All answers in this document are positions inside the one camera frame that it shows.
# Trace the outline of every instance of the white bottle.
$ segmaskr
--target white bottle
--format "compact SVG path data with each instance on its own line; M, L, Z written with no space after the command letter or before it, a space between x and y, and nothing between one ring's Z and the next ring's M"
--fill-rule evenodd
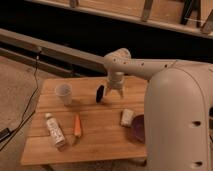
M51 113L46 113L45 118L47 119L47 128L50 131L50 135L53 139L55 147L61 147L66 143L65 137L58 125L58 122L53 118Z

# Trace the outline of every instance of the carrot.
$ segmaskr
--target carrot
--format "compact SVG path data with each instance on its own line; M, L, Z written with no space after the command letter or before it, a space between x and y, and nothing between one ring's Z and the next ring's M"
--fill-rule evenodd
M82 135L81 120L78 114L75 115L74 135L78 138L80 138Z

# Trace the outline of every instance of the cable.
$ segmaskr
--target cable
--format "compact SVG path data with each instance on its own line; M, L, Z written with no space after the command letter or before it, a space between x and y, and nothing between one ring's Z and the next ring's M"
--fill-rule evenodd
M7 144L14 138L14 136L19 132L19 130L27 123L27 121L33 116L35 111L33 111L20 125L17 127L14 131L12 131L12 134L10 138L7 140L6 143L4 143L3 146L0 148L0 152L7 146Z
M36 82L36 88L35 90L33 91L32 95L30 96L29 98L29 101L25 107L25 110L22 114L22 117L21 117L21 122L19 123L19 125L11 131L11 134L10 134L10 138L8 139L8 141L6 143L4 143L4 145L1 146L0 148L0 152L7 146L7 144L13 139L13 137L19 132L19 130L27 123L27 121L32 117L32 115L35 113L35 111L33 111L26 119L24 119L24 116L30 106L30 103L32 101L32 98L34 97L35 93L37 92L38 90L38 80L37 80L37 70L38 70L38 60L39 60L39 55L41 54L41 51L37 54L36 56L36 64L35 64L35 71L34 71L34 79L35 79L35 82Z
M35 90L33 91L32 95L30 96L30 99L29 99L29 101L28 101L28 103L27 103L27 106L26 106L26 108L25 108L25 110L24 110L24 112L23 112L23 114L22 114L21 122L20 122L19 126L22 124L22 122L23 122L23 120L24 120L24 116L25 116L25 114L26 114L26 112L27 112L27 109L29 108L30 103L31 103L31 101L32 101L32 98L33 98L33 96L35 95L35 93L36 93L37 90L38 90L38 80L37 80L36 73L37 73L37 70L38 70L38 59L39 59L40 53L41 53L41 52L39 52L39 53L37 54L37 56L36 56L35 71L34 71L34 74L33 74L33 75L34 75L35 82L36 82L36 88L35 88Z

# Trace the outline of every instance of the purple bowl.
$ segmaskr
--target purple bowl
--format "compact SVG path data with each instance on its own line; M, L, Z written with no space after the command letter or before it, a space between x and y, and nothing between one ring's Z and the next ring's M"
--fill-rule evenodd
M145 143L144 115L138 115L132 120L131 129L132 134Z

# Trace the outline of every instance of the wooden tabletop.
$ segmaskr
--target wooden tabletop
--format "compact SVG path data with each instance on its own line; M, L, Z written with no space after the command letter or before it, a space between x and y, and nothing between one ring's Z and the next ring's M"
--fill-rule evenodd
M68 107L54 94L54 88L59 83L72 85L72 104ZM131 134L130 128L120 126L120 117L124 108L132 109L137 114L144 113L147 82L126 76L123 99L112 91L97 104L96 90L101 84L106 84L106 78L48 79L44 82L27 136L22 165L146 157L145 145ZM47 112L58 120L67 139L67 145L60 151L54 147L46 128ZM80 114L83 136L72 146L76 113Z

